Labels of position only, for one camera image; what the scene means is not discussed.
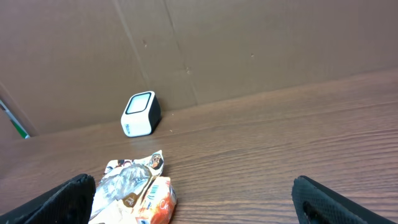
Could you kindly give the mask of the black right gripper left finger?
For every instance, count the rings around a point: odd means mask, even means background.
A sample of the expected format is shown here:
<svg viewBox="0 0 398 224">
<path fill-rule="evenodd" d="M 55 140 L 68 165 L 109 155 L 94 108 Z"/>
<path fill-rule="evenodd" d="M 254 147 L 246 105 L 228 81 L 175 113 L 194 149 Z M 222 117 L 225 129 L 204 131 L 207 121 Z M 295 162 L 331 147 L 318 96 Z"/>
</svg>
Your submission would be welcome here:
<svg viewBox="0 0 398 224">
<path fill-rule="evenodd" d="M 5 224 L 87 224 L 96 192 L 94 177 L 79 174 L 1 215 Z"/>
</svg>

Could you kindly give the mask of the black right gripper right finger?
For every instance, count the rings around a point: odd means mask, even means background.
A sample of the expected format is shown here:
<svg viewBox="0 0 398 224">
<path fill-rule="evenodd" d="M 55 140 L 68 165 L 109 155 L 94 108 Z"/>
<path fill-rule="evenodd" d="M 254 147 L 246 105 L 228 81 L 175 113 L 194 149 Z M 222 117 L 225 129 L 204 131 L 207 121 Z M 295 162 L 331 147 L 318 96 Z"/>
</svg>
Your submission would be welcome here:
<svg viewBox="0 0 398 224">
<path fill-rule="evenodd" d="M 292 201 L 300 224 L 394 224 L 304 175 L 294 180 Z"/>
</svg>

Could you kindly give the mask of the clear brown snack bag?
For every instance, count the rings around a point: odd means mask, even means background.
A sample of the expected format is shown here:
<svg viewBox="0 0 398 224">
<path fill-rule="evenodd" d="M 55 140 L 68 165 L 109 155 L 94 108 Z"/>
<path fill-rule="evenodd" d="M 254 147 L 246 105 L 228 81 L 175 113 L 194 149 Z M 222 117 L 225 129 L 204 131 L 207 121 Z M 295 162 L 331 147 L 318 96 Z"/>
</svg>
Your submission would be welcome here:
<svg viewBox="0 0 398 224">
<path fill-rule="evenodd" d="M 89 222 L 135 223 L 145 193 L 163 168 L 161 150 L 143 159 L 110 161 L 96 189 Z"/>
</svg>

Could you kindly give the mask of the orange snack packet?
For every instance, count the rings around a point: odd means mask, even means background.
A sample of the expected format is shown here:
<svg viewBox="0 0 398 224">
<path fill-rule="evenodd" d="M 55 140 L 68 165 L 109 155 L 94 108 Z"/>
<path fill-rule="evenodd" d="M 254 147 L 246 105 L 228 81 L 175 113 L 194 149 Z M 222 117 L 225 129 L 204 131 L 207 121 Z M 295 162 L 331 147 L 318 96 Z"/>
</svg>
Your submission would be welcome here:
<svg viewBox="0 0 398 224">
<path fill-rule="evenodd" d="M 169 224 L 177 196 L 170 177 L 158 177 L 150 185 L 139 207 L 138 224 Z"/>
</svg>

